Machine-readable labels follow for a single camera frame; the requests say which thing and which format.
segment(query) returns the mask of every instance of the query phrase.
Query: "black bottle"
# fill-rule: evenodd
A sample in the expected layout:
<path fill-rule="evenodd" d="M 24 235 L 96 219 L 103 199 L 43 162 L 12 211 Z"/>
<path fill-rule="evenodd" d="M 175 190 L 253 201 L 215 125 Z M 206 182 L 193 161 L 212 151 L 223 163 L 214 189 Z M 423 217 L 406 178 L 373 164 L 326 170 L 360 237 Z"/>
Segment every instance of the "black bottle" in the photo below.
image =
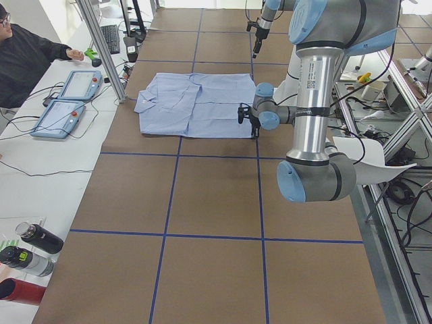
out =
<path fill-rule="evenodd" d="M 7 246 L 0 252 L 0 262 L 10 268 L 44 277 L 53 272 L 53 261 L 25 248 Z"/>
<path fill-rule="evenodd" d="M 45 252 L 55 254 L 63 248 L 63 240 L 56 235 L 48 232 L 38 224 L 23 222 L 19 224 L 15 232 L 21 239 Z"/>

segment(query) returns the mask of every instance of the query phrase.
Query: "headphones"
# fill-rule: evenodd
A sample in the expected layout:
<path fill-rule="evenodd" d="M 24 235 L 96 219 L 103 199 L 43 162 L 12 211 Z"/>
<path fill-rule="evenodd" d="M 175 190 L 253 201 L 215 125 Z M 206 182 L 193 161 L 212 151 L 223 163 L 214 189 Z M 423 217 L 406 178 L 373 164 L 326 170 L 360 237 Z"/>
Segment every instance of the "headphones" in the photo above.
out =
<path fill-rule="evenodd" d="M 400 205 L 411 205 L 414 202 L 414 192 L 408 185 L 400 180 L 392 181 L 387 189 L 387 195 L 395 203 Z"/>

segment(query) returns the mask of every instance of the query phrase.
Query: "blue electronic device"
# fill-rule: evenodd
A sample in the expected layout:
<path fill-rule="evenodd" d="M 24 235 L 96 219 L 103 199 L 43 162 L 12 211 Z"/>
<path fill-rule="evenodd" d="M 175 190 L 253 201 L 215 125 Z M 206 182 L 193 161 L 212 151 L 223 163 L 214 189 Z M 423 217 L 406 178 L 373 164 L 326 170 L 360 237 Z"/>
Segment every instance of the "blue electronic device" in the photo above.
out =
<path fill-rule="evenodd" d="M 57 99 L 87 102 L 95 96 L 101 83 L 102 73 L 98 70 L 71 71 Z"/>
<path fill-rule="evenodd" d="M 34 126 L 31 136 L 65 138 L 75 128 L 84 113 L 84 102 L 52 100 Z"/>

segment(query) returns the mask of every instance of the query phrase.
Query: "cloth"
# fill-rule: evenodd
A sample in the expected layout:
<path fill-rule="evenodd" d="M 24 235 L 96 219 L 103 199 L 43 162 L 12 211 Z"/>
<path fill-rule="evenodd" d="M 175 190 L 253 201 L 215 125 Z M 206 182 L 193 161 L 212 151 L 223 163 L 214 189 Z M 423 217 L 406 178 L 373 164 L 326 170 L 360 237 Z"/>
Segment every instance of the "cloth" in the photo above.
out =
<path fill-rule="evenodd" d="M 250 138 L 238 123 L 240 103 L 252 104 L 249 74 L 158 73 L 135 106 L 143 134 L 199 138 Z"/>
<path fill-rule="evenodd" d="M 69 60 L 67 45 L 51 42 L 17 24 L 0 44 L 0 107 L 21 107 L 55 59 Z"/>

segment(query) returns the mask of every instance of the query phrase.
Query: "black keyboard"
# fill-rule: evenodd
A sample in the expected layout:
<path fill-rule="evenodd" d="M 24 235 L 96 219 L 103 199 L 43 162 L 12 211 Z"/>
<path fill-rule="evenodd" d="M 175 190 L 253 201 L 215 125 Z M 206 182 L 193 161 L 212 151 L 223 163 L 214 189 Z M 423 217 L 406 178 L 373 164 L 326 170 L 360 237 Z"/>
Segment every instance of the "black keyboard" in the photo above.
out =
<path fill-rule="evenodd" d="M 117 30 L 117 25 L 101 26 L 102 35 L 108 44 L 108 49 L 111 54 L 120 53 L 120 38 Z"/>

